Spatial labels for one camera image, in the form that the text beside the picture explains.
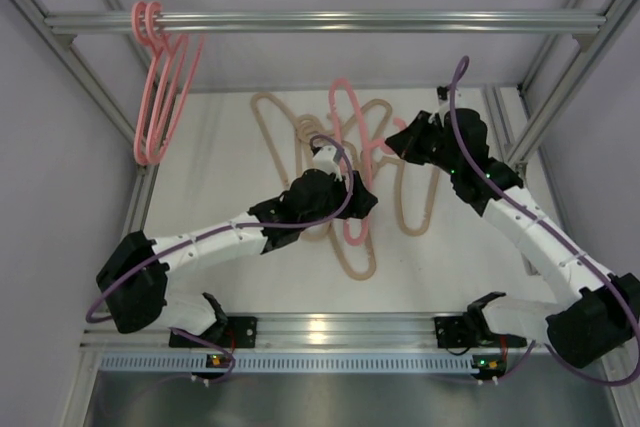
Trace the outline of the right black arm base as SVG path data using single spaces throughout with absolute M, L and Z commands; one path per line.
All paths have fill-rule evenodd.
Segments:
M 438 347 L 449 350 L 498 347 L 500 335 L 489 330 L 483 309 L 505 296 L 503 292 L 491 292 L 471 302 L 461 314 L 436 316 L 434 327 Z

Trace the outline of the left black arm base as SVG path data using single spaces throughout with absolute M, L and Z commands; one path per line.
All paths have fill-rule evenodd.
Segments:
M 208 302 L 215 321 L 201 334 L 191 333 L 199 342 L 172 332 L 169 337 L 171 348 L 195 348 L 214 344 L 218 347 L 253 349 L 256 345 L 258 319 L 253 316 L 228 316 L 217 299 L 208 293 L 202 297 Z

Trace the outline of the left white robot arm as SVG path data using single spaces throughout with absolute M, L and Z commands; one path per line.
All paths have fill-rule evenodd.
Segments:
M 96 277 L 108 318 L 121 334 L 167 328 L 173 347 L 214 344 L 227 332 L 228 317 L 213 294 L 184 290 L 182 278 L 284 248 L 335 218 L 362 220 L 377 203 L 358 172 L 347 178 L 308 169 L 278 196 L 214 227 L 160 238 L 131 232 Z

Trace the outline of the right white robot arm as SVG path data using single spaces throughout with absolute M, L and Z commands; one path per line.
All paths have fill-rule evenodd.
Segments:
M 456 196 L 501 232 L 551 289 L 551 302 L 492 292 L 471 303 L 467 311 L 482 336 L 512 335 L 549 345 L 575 368 L 635 338 L 638 279 L 614 275 L 558 229 L 518 174 L 491 156 L 487 126 L 476 111 L 422 111 L 385 143 L 408 163 L 447 172 Z

